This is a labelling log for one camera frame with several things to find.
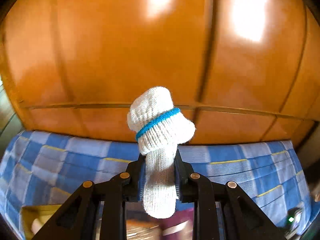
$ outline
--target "blue checkered fabric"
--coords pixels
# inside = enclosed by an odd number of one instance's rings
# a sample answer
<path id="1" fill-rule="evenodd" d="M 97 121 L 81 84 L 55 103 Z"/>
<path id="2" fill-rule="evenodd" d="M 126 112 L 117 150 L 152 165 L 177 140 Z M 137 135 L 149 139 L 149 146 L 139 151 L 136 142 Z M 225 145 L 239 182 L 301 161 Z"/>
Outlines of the blue checkered fabric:
<path id="1" fill-rule="evenodd" d="M 317 216 L 291 141 L 226 146 L 179 146 L 183 161 L 211 181 L 235 181 L 277 226 L 287 211 L 303 207 L 299 233 Z M 85 180 L 107 181 L 139 156 L 135 143 L 118 143 L 23 131 L 0 165 L 0 212 L 24 239 L 20 209 L 63 203 Z M 192 204 L 177 202 L 177 210 Z"/>

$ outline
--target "blue elastic band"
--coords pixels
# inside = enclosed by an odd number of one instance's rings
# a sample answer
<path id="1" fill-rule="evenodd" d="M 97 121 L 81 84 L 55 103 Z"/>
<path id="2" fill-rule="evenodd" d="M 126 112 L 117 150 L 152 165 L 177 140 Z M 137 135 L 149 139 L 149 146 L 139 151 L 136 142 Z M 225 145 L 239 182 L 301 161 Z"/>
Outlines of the blue elastic band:
<path id="1" fill-rule="evenodd" d="M 160 116 L 158 116 L 156 119 L 151 120 L 150 122 L 148 122 L 144 127 L 142 127 L 142 129 L 137 132 L 136 135 L 136 141 L 138 141 L 138 139 L 146 132 L 148 131 L 151 127 L 154 127 L 156 124 L 160 123 L 161 121 L 164 121 L 168 118 L 170 118 L 171 116 L 177 114 L 180 112 L 179 108 L 173 108 L 168 112 L 165 112 L 163 114 L 161 114 Z"/>

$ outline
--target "orange wooden wall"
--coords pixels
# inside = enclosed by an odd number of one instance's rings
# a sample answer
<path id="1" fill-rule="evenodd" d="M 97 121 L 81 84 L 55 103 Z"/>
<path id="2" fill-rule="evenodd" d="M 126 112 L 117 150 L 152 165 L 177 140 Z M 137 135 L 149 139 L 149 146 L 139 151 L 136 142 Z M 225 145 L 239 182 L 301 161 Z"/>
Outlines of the orange wooden wall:
<path id="1" fill-rule="evenodd" d="M 130 104 L 165 86 L 191 144 L 298 145 L 320 121 L 319 46 L 302 0 L 18 0 L 0 73 L 27 129 L 134 141 Z"/>

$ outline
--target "screw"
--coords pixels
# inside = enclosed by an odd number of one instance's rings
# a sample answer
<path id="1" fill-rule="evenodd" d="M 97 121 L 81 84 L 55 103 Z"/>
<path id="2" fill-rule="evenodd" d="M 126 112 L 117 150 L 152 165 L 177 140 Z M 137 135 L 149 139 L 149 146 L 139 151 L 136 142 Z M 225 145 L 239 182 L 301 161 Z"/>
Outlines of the screw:
<path id="1" fill-rule="evenodd" d="M 192 179 L 199 179 L 200 178 L 200 175 L 199 175 L 199 173 L 191 173 L 190 174 L 190 178 L 192 178 Z"/>
<path id="2" fill-rule="evenodd" d="M 122 172 L 122 173 L 120 174 L 120 178 L 121 178 L 121 179 L 127 179 L 127 178 L 129 178 L 129 177 L 130 177 L 130 174 L 127 173 L 127 172 Z"/>
<path id="3" fill-rule="evenodd" d="M 92 186 L 92 181 L 87 180 L 82 184 L 83 187 L 91 187 Z"/>
<path id="4" fill-rule="evenodd" d="M 237 186 L 237 184 L 234 181 L 229 181 L 227 185 L 231 188 L 235 188 Z"/>

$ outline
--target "white knitted glove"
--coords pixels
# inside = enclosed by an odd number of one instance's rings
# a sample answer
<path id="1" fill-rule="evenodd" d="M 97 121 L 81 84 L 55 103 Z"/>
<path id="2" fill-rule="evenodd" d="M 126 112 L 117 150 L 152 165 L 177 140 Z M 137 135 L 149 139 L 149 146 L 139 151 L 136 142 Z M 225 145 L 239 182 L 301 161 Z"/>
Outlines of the white knitted glove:
<path id="1" fill-rule="evenodd" d="M 143 207 L 155 218 L 173 215 L 176 204 L 174 157 L 177 144 L 190 140 L 194 124 L 173 108 L 169 90 L 154 87 L 130 107 L 128 126 L 137 132 L 141 154 L 146 156 Z"/>

